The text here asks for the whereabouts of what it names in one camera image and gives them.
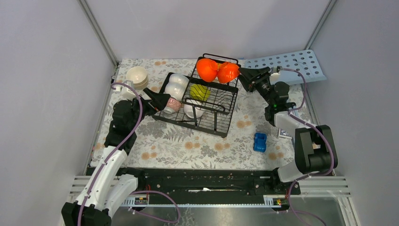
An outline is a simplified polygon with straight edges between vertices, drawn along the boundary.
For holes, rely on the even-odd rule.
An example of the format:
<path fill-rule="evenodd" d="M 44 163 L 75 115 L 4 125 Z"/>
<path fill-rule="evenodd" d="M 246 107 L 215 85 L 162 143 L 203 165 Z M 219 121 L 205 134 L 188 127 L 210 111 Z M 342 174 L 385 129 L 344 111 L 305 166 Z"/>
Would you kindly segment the beige patterned bowl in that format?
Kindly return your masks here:
<path fill-rule="evenodd" d="M 127 71 L 126 79 L 133 82 L 133 84 L 141 84 L 148 80 L 147 71 L 141 66 L 132 67 Z"/>

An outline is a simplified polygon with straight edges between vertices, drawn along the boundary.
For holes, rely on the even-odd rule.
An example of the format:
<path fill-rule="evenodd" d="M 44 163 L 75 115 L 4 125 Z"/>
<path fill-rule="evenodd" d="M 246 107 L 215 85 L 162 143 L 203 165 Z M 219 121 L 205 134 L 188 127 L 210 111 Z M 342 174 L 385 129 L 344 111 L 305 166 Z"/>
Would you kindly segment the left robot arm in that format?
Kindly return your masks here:
<path fill-rule="evenodd" d="M 163 110 L 171 98 L 148 88 L 149 99 L 139 95 L 114 104 L 112 121 L 104 143 L 104 151 L 83 191 L 75 201 L 66 202 L 61 214 L 66 226 L 109 226 L 117 209 L 132 193 L 145 190 L 146 181 L 140 176 L 124 174 L 115 186 L 114 177 L 126 160 L 137 135 L 135 130 L 145 116 Z"/>

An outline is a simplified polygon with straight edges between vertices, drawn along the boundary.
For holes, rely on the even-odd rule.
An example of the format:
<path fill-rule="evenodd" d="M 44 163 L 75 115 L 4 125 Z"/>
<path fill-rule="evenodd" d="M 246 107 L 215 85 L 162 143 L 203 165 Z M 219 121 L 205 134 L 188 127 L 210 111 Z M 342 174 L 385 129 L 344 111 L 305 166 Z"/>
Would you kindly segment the plain beige bowl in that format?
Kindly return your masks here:
<path fill-rule="evenodd" d="M 134 89 L 138 89 L 138 90 L 143 90 L 144 88 L 146 88 L 148 86 L 148 78 L 146 78 L 145 80 L 138 82 L 138 83 L 133 83 L 133 87 Z"/>

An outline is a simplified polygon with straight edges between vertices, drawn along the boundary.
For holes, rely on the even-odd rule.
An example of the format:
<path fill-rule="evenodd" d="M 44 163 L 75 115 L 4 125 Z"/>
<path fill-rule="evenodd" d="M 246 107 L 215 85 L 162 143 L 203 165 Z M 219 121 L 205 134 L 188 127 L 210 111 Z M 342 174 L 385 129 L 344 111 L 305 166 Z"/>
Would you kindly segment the black wire dish rack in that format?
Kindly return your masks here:
<path fill-rule="evenodd" d="M 157 113 L 153 119 L 227 137 L 238 95 L 238 78 L 228 83 L 205 82 L 194 67 L 182 98 L 182 107 L 172 114 Z"/>

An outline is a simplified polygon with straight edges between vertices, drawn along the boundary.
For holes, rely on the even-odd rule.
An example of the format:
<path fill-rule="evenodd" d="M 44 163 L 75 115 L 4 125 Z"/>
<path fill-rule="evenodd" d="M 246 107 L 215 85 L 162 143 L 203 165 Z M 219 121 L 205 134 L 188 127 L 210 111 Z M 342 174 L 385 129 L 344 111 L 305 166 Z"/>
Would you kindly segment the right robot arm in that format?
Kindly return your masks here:
<path fill-rule="evenodd" d="M 303 106 L 289 102 L 288 84 L 272 78 L 284 70 L 281 66 L 273 68 L 240 68 L 238 76 L 247 92 L 257 90 L 267 102 L 265 119 L 274 127 L 288 133 L 294 142 L 294 160 L 274 170 L 275 178 L 270 180 L 270 188 L 276 194 L 288 189 L 288 183 L 307 176 L 328 175 L 337 167 L 338 159 L 331 128 L 315 125 L 300 119 L 294 111 Z"/>

